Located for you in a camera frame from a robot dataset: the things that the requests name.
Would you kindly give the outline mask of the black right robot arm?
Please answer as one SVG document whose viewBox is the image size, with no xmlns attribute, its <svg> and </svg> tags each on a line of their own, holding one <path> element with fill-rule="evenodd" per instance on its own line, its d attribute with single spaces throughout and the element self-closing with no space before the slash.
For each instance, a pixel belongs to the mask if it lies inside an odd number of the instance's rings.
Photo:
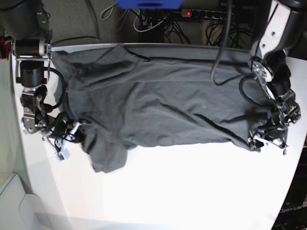
<svg viewBox="0 0 307 230">
<path fill-rule="evenodd" d="M 45 138 L 53 138 L 56 144 L 81 142 L 78 123 L 65 113 L 56 118 L 49 116 L 64 102 L 67 83 L 63 75 L 50 66 L 52 31 L 42 1 L 2 0 L 0 24 L 10 37 L 11 54 L 16 60 L 15 80 L 24 87 L 21 96 L 24 132 L 40 132 Z M 61 95 L 55 105 L 44 102 L 50 73 L 56 74 L 61 83 Z"/>
</svg>

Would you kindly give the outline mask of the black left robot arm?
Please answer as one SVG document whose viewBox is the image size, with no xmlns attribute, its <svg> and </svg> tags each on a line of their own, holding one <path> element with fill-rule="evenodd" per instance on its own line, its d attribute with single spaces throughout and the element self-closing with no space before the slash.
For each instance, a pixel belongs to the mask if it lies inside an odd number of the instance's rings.
<svg viewBox="0 0 307 230">
<path fill-rule="evenodd" d="M 288 127 L 301 117 L 286 57 L 299 41 L 306 19 L 305 0 L 261 0 L 257 4 L 250 67 L 274 108 L 269 121 L 252 132 L 254 143 L 287 148 Z"/>
</svg>

